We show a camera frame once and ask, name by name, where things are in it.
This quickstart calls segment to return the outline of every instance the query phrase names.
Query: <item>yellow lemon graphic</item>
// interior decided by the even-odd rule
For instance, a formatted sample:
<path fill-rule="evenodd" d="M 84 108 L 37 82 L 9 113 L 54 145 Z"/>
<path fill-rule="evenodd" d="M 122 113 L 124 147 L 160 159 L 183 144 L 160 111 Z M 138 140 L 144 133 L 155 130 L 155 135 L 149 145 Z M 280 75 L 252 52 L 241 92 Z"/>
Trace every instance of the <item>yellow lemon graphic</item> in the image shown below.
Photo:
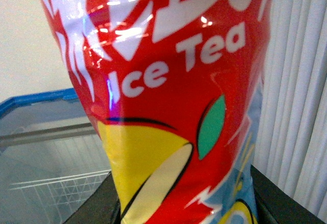
<path fill-rule="evenodd" d="M 252 214 L 250 208 L 243 201 L 236 201 L 217 224 L 230 224 L 232 223 L 232 218 L 236 215 L 243 219 L 244 224 L 258 224 L 258 221 Z"/>
<path fill-rule="evenodd" d="M 98 128 L 121 201 L 122 223 L 145 223 L 178 181 L 193 146 L 147 126 L 98 122 Z"/>

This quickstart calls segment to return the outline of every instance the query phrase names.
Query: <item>white vertical blind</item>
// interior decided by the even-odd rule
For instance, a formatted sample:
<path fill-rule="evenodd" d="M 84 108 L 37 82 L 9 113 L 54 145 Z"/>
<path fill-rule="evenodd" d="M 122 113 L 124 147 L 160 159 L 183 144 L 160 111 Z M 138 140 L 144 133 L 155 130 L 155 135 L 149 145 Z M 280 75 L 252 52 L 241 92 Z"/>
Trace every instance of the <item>white vertical blind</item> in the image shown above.
<path fill-rule="evenodd" d="M 273 0 L 254 165 L 327 222 L 327 0 Z"/>

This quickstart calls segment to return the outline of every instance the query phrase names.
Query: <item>white wall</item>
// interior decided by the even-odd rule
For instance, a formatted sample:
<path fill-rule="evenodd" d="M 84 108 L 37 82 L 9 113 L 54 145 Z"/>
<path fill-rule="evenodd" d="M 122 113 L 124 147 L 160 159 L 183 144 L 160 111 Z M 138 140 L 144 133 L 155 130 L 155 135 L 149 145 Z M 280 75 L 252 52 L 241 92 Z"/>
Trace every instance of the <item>white wall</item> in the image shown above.
<path fill-rule="evenodd" d="M 0 0 L 0 102 L 70 87 L 40 0 Z"/>

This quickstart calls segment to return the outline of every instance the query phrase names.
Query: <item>plastic wrapper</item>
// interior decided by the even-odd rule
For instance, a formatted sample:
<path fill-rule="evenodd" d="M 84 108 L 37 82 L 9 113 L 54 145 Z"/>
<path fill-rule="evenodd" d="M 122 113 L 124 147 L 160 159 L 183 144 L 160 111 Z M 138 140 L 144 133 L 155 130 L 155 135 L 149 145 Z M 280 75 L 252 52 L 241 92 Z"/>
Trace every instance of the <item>plastic wrapper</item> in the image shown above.
<path fill-rule="evenodd" d="M 271 0 L 41 0 L 121 222 L 258 223 L 250 163 Z"/>

